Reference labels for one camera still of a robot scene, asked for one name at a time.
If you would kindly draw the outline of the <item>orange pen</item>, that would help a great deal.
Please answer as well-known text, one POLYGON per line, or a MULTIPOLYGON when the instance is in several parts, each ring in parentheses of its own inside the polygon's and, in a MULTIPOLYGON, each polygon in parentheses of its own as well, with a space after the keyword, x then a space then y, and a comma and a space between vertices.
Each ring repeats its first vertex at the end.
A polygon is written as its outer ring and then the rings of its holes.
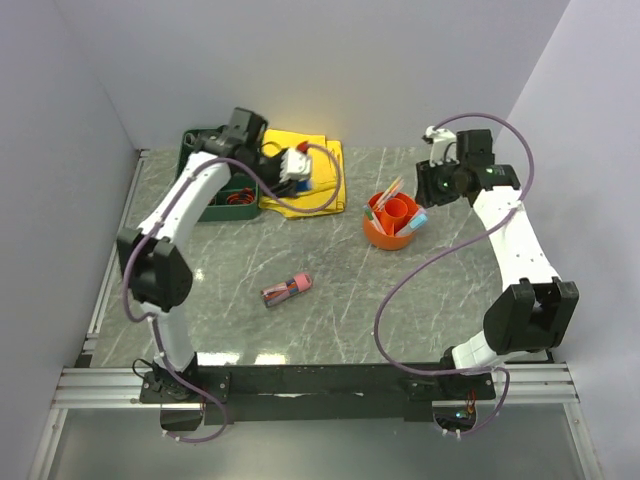
POLYGON ((402 177, 396 177, 391 184, 381 193, 376 202, 373 204, 372 209, 374 211, 379 210, 386 201, 394 194, 397 187, 402 183, 402 177))

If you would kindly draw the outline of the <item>orange round divided container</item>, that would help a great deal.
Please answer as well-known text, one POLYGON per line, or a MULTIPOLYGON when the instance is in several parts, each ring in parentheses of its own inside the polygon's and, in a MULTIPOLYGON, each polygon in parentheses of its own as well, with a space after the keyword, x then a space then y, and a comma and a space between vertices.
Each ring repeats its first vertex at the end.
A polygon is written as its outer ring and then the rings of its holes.
MULTIPOLYGON (((369 199, 367 204, 370 207, 377 200, 380 193, 376 193, 369 199)), ((383 235, 378 232, 364 213, 362 218, 364 235, 370 244, 379 249, 387 251, 403 249, 411 243, 415 233, 412 232, 410 235, 400 237, 396 233, 420 210, 421 207, 416 204, 412 197, 403 192, 398 192, 385 203, 383 208, 374 211, 386 234, 383 235)))

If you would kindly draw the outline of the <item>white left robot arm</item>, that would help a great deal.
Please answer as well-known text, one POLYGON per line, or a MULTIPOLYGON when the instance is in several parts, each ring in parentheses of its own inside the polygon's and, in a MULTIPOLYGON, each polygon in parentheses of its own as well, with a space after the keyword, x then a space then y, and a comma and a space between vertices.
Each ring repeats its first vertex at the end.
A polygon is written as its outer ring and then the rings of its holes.
POLYGON ((169 193, 138 227, 123 228, 117 236, 125 314, 134 323, 149 324, 156 345, 152 366, 179 402, 193 399, 200 388, 182 306, 193 273, 181 250, 194 227, 237 173, 277 197, 294 196, 298 183, 311 177, 306 144, 283 147, 272 156, 262 153, 267 125, 264 117, 235 108, 227 124, 186 135, 190 154, 169 193))

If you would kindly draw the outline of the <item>clear tube blue cap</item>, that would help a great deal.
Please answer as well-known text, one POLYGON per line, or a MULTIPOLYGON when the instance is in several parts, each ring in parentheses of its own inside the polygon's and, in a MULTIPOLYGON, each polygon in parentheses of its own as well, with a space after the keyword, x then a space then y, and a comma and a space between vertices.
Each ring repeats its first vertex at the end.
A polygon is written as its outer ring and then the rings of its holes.
POLYGON ((424 210, 418 211, 413 215, 404 227, 404 230, 410 234, 421 228, 428 221, 428 216, 424 210))

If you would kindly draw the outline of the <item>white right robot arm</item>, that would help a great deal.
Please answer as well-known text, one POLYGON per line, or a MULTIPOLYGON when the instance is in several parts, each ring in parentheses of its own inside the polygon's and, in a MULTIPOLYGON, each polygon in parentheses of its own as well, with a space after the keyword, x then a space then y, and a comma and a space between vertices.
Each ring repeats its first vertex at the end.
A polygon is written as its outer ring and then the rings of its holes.
POLYGON ((460 398, 473 386, 469 368, 495 367, 559 346, 579 291, 546 258, 514 168, 495 161, 490 130, 453 133, 429 127, 423 138, 431 153, 416 166, 416 203, 430 208, 466 198, 490 233, 503 287, 484 315, 481 332, 441 358, 438 386, 447 397, 460 398))

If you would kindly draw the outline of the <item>yellow pencil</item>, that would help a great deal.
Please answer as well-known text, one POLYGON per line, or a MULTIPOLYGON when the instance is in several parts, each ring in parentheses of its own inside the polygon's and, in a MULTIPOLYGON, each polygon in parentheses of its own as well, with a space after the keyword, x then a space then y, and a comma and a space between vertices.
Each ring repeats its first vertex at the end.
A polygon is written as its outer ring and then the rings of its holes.
POLYGON ((392 183, 389 185, 389 187, 384 191, 383 195, 380 197, 381 200, 389 198, 389 196, 391 195, 391 193, 394 191, 394 189, 402 182, 402 177, 398 176, 396 177, 392 183))

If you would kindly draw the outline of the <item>blue grey cylinder object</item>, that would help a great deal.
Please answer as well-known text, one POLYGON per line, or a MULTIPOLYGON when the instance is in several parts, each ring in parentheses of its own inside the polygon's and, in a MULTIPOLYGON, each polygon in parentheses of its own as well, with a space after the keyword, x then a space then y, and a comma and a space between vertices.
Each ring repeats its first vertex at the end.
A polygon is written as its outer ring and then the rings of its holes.
POLYGON ((296 191, 298 193, 308 192, 313 189, 312 182, 310 180, 298 181, 296 184, 296 191))

